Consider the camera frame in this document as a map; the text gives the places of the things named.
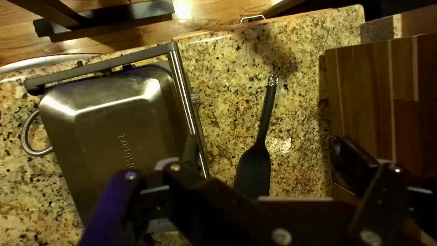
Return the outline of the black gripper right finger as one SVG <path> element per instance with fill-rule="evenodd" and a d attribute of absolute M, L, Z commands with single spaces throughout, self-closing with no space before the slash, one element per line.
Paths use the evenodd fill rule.
<path fill-rule="evenodd" d="M 347 137 L 331 144 L 334 171 L 358 198 L 349 230 L 353 246 L 414 246 L 410 219 L 437 241 L 437 181 L 420 178 L 396 163 L 381 163 Z"/>

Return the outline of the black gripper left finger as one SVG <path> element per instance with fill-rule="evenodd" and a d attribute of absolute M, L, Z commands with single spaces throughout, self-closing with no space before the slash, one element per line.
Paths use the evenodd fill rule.
<path fill-rule="evenodd" d="M 155 174 L 122 170 L 110 179 L 81 246 L 151 246 L 149 234 L 170 222 L 193 246 L 291 246 L 293 231 L 274 212 L 193 166 L 200 144 L 190 136 L 179 157 Z"/>

